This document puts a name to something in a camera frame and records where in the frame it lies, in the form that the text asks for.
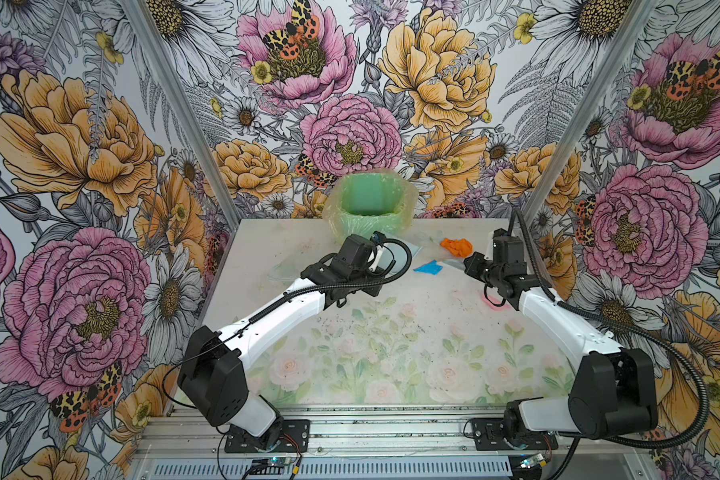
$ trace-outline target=plastic bag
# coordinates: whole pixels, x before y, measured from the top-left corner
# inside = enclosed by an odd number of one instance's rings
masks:
[[[417,197],[416,187],[392,170],[351,174],[333,187],[322,217],[339,243],[352,234],[397,234],[411,225]]]

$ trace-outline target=white table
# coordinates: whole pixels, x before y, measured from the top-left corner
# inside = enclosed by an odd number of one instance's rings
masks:
[[[413,220],[399,235],[422,246],[411,270],[376,298],[350,295],[344,308],[298,325],[248,371],[249,388],[279,406],[504,404],[565,394],[573,381],[567,360],[532,322],[490,306],[483,286],[456,268],[413,272],[453,258],[443,238],[466,238],[485,253],[493,230],[506,224]],[[203,324],[218,330],[283,292],[290,282],[270,277],[278,264],[286,266],[275,276],[295,276],[339,247],[324,220],[243,220]]]

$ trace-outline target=black mounting plate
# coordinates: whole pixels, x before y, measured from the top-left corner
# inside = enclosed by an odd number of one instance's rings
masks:
[[[283,420],[280,435],[286,434],[298,442],[298,449],[302,453],[309,446],[309,420]],[[225,453],[296,453],[296,446],[280,439],[277,445],[269,452],[262,452],[256,448],[251,437],[242,428],[230,425],[230,434],[226,437]]]
[[[526,445],[525,448],[510,445],[504,440],[502,421],[502,418],[472,418],[469,421],[472,425],[474,447],[479,452],[486,450],[547,450],[548,448],[557,450],[557,439],[554,435],[546,432],[528,432],[518,435],[518,443]]]

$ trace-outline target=red wire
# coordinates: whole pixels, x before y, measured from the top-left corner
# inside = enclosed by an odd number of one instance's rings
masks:
[[[547,443],[547,451],[549,452],[549,454],[547,455],[547,458],[549,460],[551,460],[552,459],[552,446],[550,445],[550,441],[547,440],[546,435],[542,435],[542,437],[544,438],[544,441]]]

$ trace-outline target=metal vent grille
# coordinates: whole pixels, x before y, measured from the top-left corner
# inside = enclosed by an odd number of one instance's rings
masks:
[[[251,465],[250,460],[222,460],[224,475],[238,479]],[[276,470],[250,475],[250,479],[288,478],[291,466],[277,475]],[[411,457],[411,458],[305,458],[298,472],[301,480],[320,478],[484,478],[511,475],[506,456]],[[213,460],[159,460],[150,480],[221,480]]]

